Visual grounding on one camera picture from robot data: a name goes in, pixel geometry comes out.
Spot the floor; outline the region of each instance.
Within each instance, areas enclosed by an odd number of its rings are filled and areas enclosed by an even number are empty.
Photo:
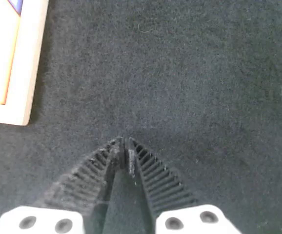
[[[30,124],[0,124],[0,215],[116,136],[282,233],[282,0],[50,0]],[[105,233],[143,233],[120,181]]]

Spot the wooden board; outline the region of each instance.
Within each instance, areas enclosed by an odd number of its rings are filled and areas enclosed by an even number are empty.
[[[0,77],[0,123],[29,122],[48,1],[23,1],[12,69],[8,78]]]

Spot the blue shape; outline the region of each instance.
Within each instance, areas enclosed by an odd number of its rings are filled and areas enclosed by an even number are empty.
[[[8,0],[9,3],[13,6],[14,10],[20,15],[22,11],[23,0]]]

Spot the screw hole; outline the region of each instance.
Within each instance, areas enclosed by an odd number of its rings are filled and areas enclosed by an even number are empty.
[[[59,234],[67,233],[69,232],[73,227],[73,222],[68,219],[62,219],[55,225],[55,231]]]
[[[166,228],[169,230],[180,230],[183,228],[183,223],[180,219],[171,217],[165,222]]]
[[[200,218],[203,223],[217,223],[218,222],[218,217],[210,211],[204,211],[203,213],[201,213]]]
[[[29,229],[35,225],[36,220],[35,216],[28,216],[20,222],[19,227],[21,229]]]

